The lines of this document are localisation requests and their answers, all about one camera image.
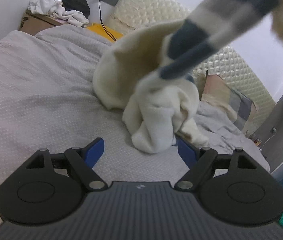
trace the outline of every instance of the bed sheet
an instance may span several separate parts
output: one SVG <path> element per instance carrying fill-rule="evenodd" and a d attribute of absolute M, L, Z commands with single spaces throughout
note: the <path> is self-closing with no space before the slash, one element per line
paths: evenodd
<path fill-rule="evenodd" d="M 176 147 L 154 155 L 135 149 L 121 121 L 122 112 L 107 111 L 94 95 L 94 69 L 109 46 L 105 38 L 72 25 L 50 28 L 35 37 L 13 31 L 0 41 L 0 184 L 39 148 L 59 153 L 83 147 L 96 137 L 104 138 L 105 153 L 94 170 L 107 183 L 174 184 L 187 172 Z M 239 146 L 233 140 L 243 143 L 253 158 L 269 168 L 242 134 L 240 140 L 227 139 L 237 135 L 223 121 L 216 125 L 217 116 L 202 105 L 196 117 L 212 146 L 230 154 Z"/>

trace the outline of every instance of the striped pillowcase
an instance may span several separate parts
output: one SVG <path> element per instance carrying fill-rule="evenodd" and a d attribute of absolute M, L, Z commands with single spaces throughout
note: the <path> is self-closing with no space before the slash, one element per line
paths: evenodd
<path fill-rule="evenodd" d="M 201 101 L 225 112 L 243 134 L 247 134 L 251 120 L 257 112 L 252 100 L 225 84 L 218 75 L 208 75 Z"/>

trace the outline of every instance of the yellow object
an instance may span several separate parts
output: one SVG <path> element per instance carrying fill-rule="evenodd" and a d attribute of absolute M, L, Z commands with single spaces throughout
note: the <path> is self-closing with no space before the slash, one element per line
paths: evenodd
<path fill-rule="evenodd" d="M 99 23 L 93 23 L 91 26 L 86 27 L 86 29 L 89 29 L 92 32 L 97 33 L 97 34 L 105 37 L 106 39 L 108 39 L 111 42 L 115 42 L 110 36 L 108 36 L 108 34 L 103 29 L 102 25 L 99 24 Z M 117 31 L 114 31 L 111 28 L 106 27 L 106 30 L 109 31 L 116 39 L 120 39 L 121 37 L 123 37 L 123 35 L 121 33 L 118 33 Z"/>

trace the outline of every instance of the mattress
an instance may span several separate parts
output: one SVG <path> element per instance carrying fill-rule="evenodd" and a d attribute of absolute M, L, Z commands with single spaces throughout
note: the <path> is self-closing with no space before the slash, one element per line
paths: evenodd
<path fill-rule="evenodd" d="M 105 153 L 94 170 L 107 183 L 174 184 L 188 171 L 175 146 L 152 155 L 135 149 L 122 111 L 107 111 L 96 98 L 93 73 L 110 44 L 72 25 L 35 37 L 14 31 L 0 41 L 0 184 L 39 148 L 59 153 L 97 137 L 104 139 Z M 254 143 L 218 109 L 202 102 L 196 123 L 219 153 L 242 146 L 269 170 Z"/>
<path fill-rule="evenodd" d="M 127 34 L 143 25 L 158 21 L 185 18 L 190 10 L 175 0 L 119 0 L 107 26 Z M 252 99 L 258 111 L 252 120 L 247 135 L 253 133 L 270 115 L 275 102 L 251 68 L 230 46 L 205 60 L 193 70 L 195 84 L 200 96 L 205 85 L 205 72 L 220 75 L 232 88 L 236 88 Z"/>

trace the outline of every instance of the pile of clothes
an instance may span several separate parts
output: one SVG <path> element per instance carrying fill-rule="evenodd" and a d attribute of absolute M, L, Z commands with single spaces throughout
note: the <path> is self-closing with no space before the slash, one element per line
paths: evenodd
<path fill-rule="evenodd" d="M 77 27 L 87 27 L 89 23 L 90 9 L 86 0 L 30 0 L 27 9 L 32 14 L 67 20 Z"/>

